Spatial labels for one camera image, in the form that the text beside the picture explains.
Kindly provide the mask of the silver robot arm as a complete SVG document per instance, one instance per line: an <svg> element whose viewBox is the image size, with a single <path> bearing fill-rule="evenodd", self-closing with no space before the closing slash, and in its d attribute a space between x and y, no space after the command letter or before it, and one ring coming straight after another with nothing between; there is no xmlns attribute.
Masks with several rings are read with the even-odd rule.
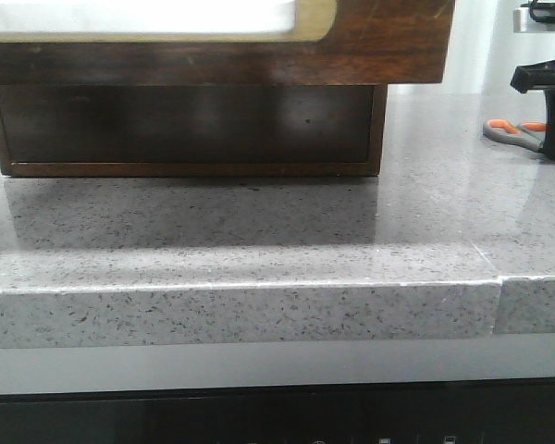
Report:
<svg viewBox="0 0 555 444"><path fill-rule="evenodd" d="M523 4L526 17L540 25L555 25L555 2L530 1ZM541 91L546 102L547 128L541 152L555 161L555 59L518 66L511 86L519 93Z"/></svg>

